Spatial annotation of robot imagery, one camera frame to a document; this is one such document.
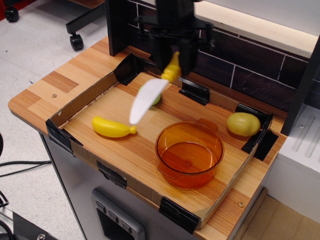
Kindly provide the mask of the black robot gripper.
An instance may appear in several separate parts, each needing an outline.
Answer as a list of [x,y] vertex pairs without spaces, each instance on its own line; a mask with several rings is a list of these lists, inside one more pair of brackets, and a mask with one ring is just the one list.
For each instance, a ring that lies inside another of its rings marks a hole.
[[212,48],[214,25],[195,16],[196,0],[157,0],[156,14],[138,16],[139,37],[148,40],[153,59],[161,72],[173,56],[172,46],[179,47],[182,75],[196,65],[198,48]]

